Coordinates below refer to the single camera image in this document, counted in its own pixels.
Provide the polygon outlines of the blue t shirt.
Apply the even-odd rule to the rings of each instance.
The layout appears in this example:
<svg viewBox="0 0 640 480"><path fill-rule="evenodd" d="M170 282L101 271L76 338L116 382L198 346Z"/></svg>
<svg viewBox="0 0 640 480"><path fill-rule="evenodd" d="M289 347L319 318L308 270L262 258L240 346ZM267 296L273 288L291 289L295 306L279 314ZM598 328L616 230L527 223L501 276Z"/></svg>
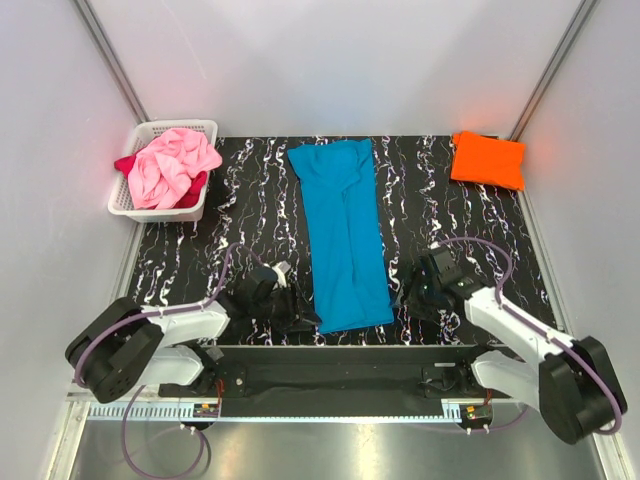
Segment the blue t shirt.
<svg viewBox="0 0 640 480"><path fill-rule="evenodd" d="M369 139L287 151L306 218L322 334L394 321Z"/></svg>

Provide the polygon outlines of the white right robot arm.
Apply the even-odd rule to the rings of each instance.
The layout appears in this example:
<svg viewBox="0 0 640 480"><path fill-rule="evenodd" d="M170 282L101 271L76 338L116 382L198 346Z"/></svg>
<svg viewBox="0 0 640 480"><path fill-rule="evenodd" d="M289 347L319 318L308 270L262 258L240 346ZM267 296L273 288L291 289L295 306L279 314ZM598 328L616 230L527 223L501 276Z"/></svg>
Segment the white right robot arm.
<svg viewBox="0 0 640 480"><path fill-rule="evenodd" d="M556 330L525 312L473 273L445 247L431 249L400 287L398 303L414 318L457 313L508 348L472 347L435 377L428 395L478 397L494 391L537 411L561 441L614 434L628 405L605 346Z"/></svg>

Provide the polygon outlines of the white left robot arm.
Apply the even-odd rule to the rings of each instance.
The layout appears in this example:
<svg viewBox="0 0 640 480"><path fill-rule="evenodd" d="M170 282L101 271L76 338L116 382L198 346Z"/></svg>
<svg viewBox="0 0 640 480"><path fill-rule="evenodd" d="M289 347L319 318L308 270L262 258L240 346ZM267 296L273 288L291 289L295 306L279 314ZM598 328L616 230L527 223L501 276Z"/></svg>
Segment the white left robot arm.
<svg viewBox="0 0 640 480"><path fill-rule="evenodd" d="M288 269L286 262L256 267L193 303L152 307L114 300L65 350L76 383L102 404L141 386L156 386L162 396L215 394L224 384L222 353L200 340L216 341L250 320L266 320L284 334L321 325Z"/></svg>

